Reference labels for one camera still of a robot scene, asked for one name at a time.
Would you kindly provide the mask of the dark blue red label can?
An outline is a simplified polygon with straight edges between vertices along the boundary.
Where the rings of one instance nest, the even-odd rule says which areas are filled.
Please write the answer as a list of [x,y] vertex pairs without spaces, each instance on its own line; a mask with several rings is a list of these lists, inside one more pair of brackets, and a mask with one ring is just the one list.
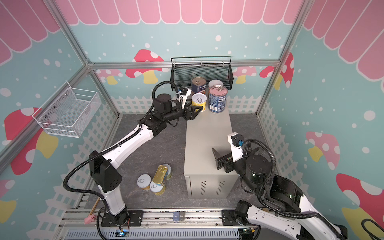
[[192,92],[194,94],[206,94],[207,80],[203,77],[195,77],[192,79]]

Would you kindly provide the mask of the blue label tin can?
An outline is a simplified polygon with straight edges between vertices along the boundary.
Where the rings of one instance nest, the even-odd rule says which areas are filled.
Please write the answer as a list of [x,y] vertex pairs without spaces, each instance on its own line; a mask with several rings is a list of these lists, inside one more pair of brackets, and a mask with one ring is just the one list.
[[221,113],[225,110],[228,90],[221,85],[209,89],[209,110],[212,113]]

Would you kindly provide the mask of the orange green plastic-lid can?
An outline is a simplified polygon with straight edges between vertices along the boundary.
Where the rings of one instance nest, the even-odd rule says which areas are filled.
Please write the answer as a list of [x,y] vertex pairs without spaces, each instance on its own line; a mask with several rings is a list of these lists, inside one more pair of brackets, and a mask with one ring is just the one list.
[[211,80],[209,81],[209,89],[214,86],[224,86],[224,83],[220,80]]

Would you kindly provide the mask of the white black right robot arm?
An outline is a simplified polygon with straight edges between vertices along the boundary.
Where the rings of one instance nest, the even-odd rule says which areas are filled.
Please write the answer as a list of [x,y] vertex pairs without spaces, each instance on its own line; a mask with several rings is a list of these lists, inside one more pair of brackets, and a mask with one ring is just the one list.
[[258,237],[265,227],[291,240],[346,240],[343,225],[330,223],[293,181],[275,174],[276,157],[267,146],[232,146],[223,167],[235,171],[258,204],[239,201],[222,211],[224,226],[239,226],[241,236]]

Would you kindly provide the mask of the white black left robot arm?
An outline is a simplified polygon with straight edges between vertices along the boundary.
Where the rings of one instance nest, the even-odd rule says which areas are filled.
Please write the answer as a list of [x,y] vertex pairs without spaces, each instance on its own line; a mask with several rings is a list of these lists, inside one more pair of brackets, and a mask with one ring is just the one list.
[[120,184],[122,176],[117,169],[140,146],[156,137],[167,124],[173,120],[184,118],[194,120],[203,110],[201,106],[187,104],[188,97],[178,95],[172,100],[169,94],[160,94],[153,100],[153,108],[138,121],[137,127],[124,138],[105,150],[104,153],[94,151],[90,158],[90,174],[101,191],[100,199],[105,202],[107,213],[114,218],[128,219],[126,204],[123,201]]

